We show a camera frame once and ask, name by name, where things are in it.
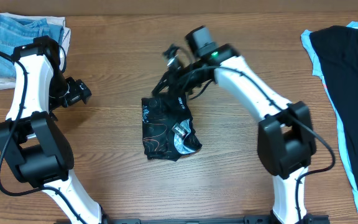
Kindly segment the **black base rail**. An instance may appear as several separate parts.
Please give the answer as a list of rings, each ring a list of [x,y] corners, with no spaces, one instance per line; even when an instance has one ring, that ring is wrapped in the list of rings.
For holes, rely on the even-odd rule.
[[[273,215],[246,215],[243,218],[201,218],[171,220],[113,219],[113,224],[274,224],[280,223]]]

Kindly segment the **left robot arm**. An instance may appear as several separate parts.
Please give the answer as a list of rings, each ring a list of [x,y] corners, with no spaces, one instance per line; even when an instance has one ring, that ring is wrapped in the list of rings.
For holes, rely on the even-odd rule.
[[[16,69],[12,105],[0,123],[0,191],[11,197],[44,192],[71,223],[109,223],[78,180],[70,143],[56,125],[55,109],[91,96],[81,80],[63,76],[65,49],[46,35],[0,57]]]

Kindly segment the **folded blue jeans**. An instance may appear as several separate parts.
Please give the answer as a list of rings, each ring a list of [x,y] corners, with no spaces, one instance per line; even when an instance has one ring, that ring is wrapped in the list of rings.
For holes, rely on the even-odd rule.
[[[59,44],[63,41],[65,19],[62,17],[14,17],[0,14],[0,52],[12,55],[14,48],[31,44],[37,37],[49,36]],[[0,56],[0,78],[15,78],[12,62]]]

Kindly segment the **plain black t-shirt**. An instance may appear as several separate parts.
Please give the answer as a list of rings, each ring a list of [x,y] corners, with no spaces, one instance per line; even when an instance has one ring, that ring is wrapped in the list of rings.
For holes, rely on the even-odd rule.
[[[310,41],[344,126],[347,151],[358,189],[358,29],[331,26],[312,32]]]

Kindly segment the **black cycling jersey orange lines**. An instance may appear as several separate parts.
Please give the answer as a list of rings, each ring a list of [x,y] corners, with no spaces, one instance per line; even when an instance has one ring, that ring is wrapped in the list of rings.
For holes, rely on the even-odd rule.
[[[148,160],[177,161],[202,148],[185,95],[142,98],[142,144]]]

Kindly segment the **light blue t-shirt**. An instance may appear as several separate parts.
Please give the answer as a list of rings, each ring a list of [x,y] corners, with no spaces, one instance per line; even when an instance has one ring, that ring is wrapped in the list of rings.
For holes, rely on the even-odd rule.
[[[317,56],[317,53],[315,52],[314,48],[312,47],[311,44],[311,39],[310,39],[310,35],[312,34],[312,31],[310,30],[305,30],[301,35],[300,35],[300,39],[301,39],[301,43],[304,47],[304,49],[307,51],[311,63],[313,65],[313,69],[312,69],[312,75],[319,77],[321,79],[321,83],[323,84],[323,88],[327,94],[327,97],[331,103],[331,106],[333,107],[333,111],[335,112],[336,115],[336,129],[337,129],[337,141],[338,141],[338,150],[339,150],[339,155],[344,167],[344,170],[346,172],[347,178],[349,179],[349,183],[352,187],[352,193],[354,196],[354,203],[356,206],[356,210],[358,213],[358,189],[357,189],[357,185],[356,185],[356,180],[354,178],[354,174],[351,168],[351,162],[350,162],[350,158],[349,158],[349,153],[347,151],[347,146],[346,146],[346,136],[345,136],[345,131],[344,131],[344,126],[343,126],[343,122],[342,119],[339,115],[339,113],[337,112],[337,109],[333,103],[333,101],[331,100],[331,96],[328,92],[328,88],[326,86],[326,82],[324,79],[324,75],[323,75],[323,71],[321,68],[321,64],[319,61],[319,58]]]

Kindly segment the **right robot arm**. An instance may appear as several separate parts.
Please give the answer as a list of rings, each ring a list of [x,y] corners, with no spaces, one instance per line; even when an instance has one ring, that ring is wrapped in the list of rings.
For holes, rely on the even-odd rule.
[[[201,148],[188,102],[193,90],[212,83],[237,98],[258,125],[257,154],[272,176],[274,204],[263,223],[312,223],[304,204],[304,180],[316,152],[308,107],[272,90],[230,44],[218,45],[201,26],[185,37],[188,64],[180,46],[164,51],[167,71],[150,98],[142,100],[143,144],[149,159],[176,161]]]

